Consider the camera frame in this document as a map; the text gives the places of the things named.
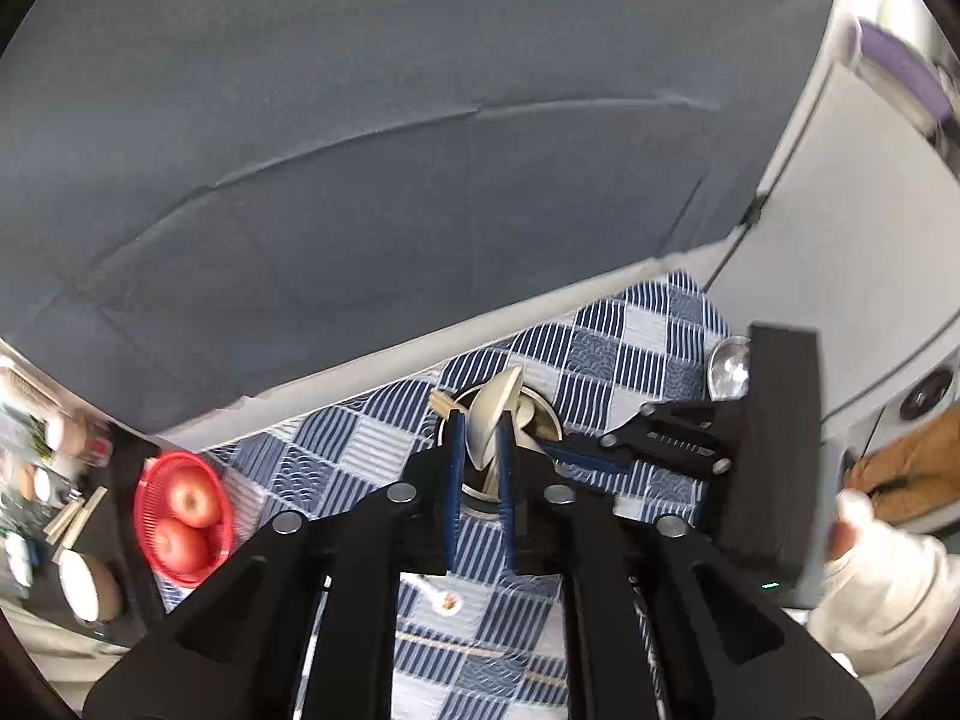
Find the black table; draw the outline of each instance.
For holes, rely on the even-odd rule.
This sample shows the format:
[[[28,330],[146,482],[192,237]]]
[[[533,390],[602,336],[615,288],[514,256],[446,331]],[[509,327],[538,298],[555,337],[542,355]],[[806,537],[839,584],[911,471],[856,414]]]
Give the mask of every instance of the black table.
[[[97,626],[80,622],[67,605],[58,567],[51,562],[53,547],[41,555],[40,565],[34,570],[34,584],[23,607],[67,630],[133,647],[147,631],[157,627],[165,615],[154,576],[133,531],[133,495],[143,463],[157,454],[157,447],[115,426],[112,431],[113,456],[109,465],[104,469],[90,469],[84,485],[88,495],[100,485],[107,488],[107,495],[90,515],[74,550],[96,557],[112,572],[124,596],[122,613]]]

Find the apple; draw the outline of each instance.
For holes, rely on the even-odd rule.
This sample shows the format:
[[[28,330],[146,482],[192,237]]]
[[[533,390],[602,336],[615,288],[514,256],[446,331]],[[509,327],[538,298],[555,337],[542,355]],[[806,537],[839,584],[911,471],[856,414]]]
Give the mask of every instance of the apple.
[[[191,528],[209,528],[220,520],[220,500],[213,483],[200,469],[173,472],[167,493],[171,514]]]
[[[154,551],[160,562],[176,574],[192,574],[210,565],[210,550],[203,531],[165,517],[154,528]]]

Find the checkered tablecloth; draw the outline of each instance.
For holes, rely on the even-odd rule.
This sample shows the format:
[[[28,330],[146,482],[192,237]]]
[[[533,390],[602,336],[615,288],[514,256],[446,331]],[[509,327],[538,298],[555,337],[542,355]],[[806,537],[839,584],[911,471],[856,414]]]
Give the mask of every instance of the checkered tablecloth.
[[[400,477],[413,452],[433,445],[437,418],[427,399],[437,386],[460,391],[522,365],[524,381],[553,402],[565,430],[597,435],[646,401],[701,397],[704,356],[727,335],[698,286],[675,271],[205,456],[223,471],[244,541],[284,509],[339,514]],[[569,472],[615,493],[623,517],[690,518],[700,499],[699,483],[648,464],[629,475]],[[157,581],[167,608],[184,598]],[[440,617],[401,583],[392,717],[566,717],[559,578],[512,573],[499,524],[467,515],[453,571],[430,581],[457,592],[463,609]]]

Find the red plastic basket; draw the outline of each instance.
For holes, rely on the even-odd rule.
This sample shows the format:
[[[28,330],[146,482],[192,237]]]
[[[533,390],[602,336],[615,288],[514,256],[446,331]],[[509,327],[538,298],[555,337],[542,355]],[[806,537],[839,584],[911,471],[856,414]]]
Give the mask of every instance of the red plastic basket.
[[[217,490],[220,500],[220,522],[206,528],[206,543],[210,549],[208,567],[194,574],[178,574],[167,568],[154,551],[154,528],[163,517],[171,517],[167,507],[167,493],[173,473],[186,466],[201,469]],[[133,498],[133,527],[140,550],[150,567],[180,587],[196,587],[226,562],[233,548],[233,507],[230,505],[220,479],[203,460],[191,452],[167,452],[157,458],[140,477]]]

